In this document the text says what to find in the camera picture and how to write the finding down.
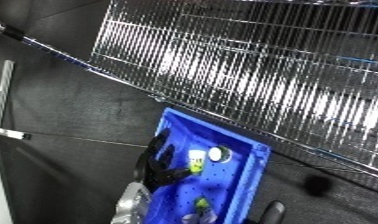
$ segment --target green object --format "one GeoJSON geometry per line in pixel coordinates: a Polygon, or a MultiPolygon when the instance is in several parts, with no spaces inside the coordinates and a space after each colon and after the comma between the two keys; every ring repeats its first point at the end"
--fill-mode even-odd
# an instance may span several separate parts
{"type": "Polygon", "coordinates": [[[192,173],[198,174],[204,169],[204,160],[203,159],[194,159],[191,161],[189,169],[192,173]]]}
{"type": "Polygon", "coordinates": [[[195,207],[197,214],[203,214],[205,211],[210,209],[210,203],[208,203],[205,197],[199,197],[195,200],[195,207]]]}

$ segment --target small bottle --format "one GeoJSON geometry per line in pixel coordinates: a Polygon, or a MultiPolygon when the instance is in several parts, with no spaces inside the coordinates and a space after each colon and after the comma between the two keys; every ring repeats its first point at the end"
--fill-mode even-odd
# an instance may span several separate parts
{"type": "Polygon", "coordinates": [[[232,159],[232,151],[223,145],[212,147],[208,151],[208,158],[213,162],[227,163],[232,159]]]}

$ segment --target chrome wire grid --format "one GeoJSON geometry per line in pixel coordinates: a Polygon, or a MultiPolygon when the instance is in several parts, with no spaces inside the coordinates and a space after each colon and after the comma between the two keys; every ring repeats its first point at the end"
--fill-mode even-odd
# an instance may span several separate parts
{"type": "Polygon", "coordinates": [[[378,1],[112,0],[91,63],[378,176],[378,1]]]}

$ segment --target wire shelf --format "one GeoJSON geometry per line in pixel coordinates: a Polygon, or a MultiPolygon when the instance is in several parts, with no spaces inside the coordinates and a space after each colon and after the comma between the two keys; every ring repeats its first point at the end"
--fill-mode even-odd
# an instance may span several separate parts
{"type": "Polygon", "coordinates": [[[91,63],[378,175],[378,1],[113,0],[91,63]]]}

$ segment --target reflective metal wire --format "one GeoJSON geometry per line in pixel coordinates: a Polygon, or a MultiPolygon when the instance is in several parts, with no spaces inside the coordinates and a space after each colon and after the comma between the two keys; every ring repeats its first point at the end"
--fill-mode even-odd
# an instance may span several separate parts
{"type": "Polygon", "coordinates": [[[378,1],[112,0],[91,64],[378,173],[378,1]]]}

